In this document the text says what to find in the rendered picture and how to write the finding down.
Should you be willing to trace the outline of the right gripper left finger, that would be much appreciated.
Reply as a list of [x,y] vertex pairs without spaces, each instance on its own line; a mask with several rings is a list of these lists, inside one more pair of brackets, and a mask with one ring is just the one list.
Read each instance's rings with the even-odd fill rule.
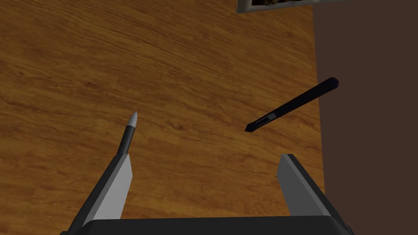
[[99,219],[120,219],[133,178],[129,154],[117,154],[72,221],[68,233]]

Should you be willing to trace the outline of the black pen with grey clip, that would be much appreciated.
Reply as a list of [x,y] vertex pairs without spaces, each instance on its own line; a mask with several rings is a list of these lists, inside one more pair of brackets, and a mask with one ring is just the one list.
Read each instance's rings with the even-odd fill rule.
[[328,78],[307,90],[306,92],[276,108],[275,110],[267,113],[256,121],[248,123],[246,125],[245,132],[254,132],[258,128],[296,110],[297,108],[315,100],[316,98],[319,98],[326,93],[329,93],[330,91],[336,89],[338,86],[339,81],[336,78]]

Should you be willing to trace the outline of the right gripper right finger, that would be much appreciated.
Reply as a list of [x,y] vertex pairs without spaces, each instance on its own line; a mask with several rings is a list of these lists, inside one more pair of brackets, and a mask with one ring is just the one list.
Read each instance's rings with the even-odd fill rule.
[[339,217],[323,191],[293,154],[282,154],[277,179],[292,216]]

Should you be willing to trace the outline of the wooden table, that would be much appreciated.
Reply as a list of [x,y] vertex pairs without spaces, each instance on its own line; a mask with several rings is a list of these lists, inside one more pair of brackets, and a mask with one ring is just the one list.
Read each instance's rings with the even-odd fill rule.
[[0,0],[0,235],[69,228],[138,113],[123,218],[288,215],[294,154],[324,190],[311,6]]

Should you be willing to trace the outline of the grey framed object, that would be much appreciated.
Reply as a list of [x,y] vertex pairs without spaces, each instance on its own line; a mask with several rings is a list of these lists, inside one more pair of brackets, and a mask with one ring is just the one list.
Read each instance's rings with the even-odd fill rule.
[[236,13],[266,11],[305,5],[329,3],[337,0],[238,0]]

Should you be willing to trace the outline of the black pen with silver tip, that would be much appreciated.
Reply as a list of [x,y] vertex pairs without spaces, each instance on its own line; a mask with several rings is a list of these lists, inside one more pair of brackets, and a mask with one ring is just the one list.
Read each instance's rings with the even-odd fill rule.
[[137,120],[138,120],[138,114],[135,111],[133,113],[133,115],[130,117],[130,119],[129,119],[126,127],[125,127],[125,130],[124,130],[124,133],[123,133],[123,136],[122,136],[122,139],[120,141],[120,144],[119,144],[119,147],[118,147],[118,150],[117,150],[116,154],[127,154],[128,153],[130,145],[131,145],[131,141],[133,139],[133,135],[135,133]]

